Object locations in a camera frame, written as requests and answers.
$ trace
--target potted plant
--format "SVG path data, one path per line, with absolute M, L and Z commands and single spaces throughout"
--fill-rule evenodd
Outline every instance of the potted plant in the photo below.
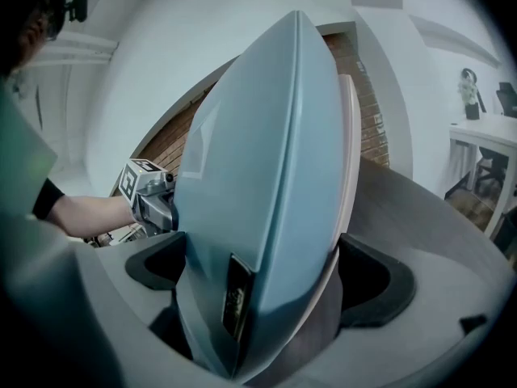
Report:
M 477 86 L 474 78 L 469 73 L 462 73 L 460 84 L 458 85 L 463 104 L 465 105 L 465 113 L 468 120 L 479 119 L 479 104 L 477 103 Z

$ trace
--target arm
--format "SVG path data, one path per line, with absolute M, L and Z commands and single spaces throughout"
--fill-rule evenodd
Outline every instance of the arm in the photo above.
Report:
M 62 196 L 48 213 L 47 221 L 72 237 L 94 237 L 135 222 L 128 202 L 111 198 Z

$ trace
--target ceiling beam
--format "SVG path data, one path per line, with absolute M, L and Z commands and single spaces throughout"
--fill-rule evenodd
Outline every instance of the ceiling beam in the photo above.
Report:
M 107 65 L 108 59 L 55 59 L 53 61 L 34 61 L 29 63 L 27 68 L 41 66 L 63 66 L 63 65 Z
M 46 45 L 41 48 L 41 53 L 52 55 L 74 55 L 74 56 L 88 56 L 97 59 L 111 59 L 111 53 L 106 53 L 101 50 L 94 50 L 91 48 L 66 48 L 62 46 Z
M 119 45 L 114 40 L 104 39 L 102 37 L 86 35 L 84 33 L 63 31 L 57 35 L 57 40 L 65 40 L 68 42 L 77 42 L 84 44 L 92 44 L 101 48 L 116 49 Z

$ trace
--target brick wall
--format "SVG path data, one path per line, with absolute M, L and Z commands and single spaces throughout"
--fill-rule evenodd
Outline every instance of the brick wall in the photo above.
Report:
M 349 74 L 354 81 L 361 108 L 361 155 L 389 167 L 388 140 L 382 115 L 363 63 L 344 33 L 324 36 L 323 39 L 334 55 L 338 74 Z
M 388 142 L 382 115 L 366 70 L 345 34 L 328 35 L 324 39 L 334 55 L 338 73 L 349 74 L 354 80 L 361 107 L 361 155 L 388 167 Z M 139 158 L 157 163 L 172 171 L 176 177 L 192 118 L 211 89 L 209 87 L 172 118 L 144 148 Z

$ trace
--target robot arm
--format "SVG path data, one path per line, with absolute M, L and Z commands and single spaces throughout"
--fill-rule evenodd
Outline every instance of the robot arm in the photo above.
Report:
M 149 237 L 178 229 L 174 177 L 164 168 L 147 159 L 130 159 L 122 170 L 119 190 Z

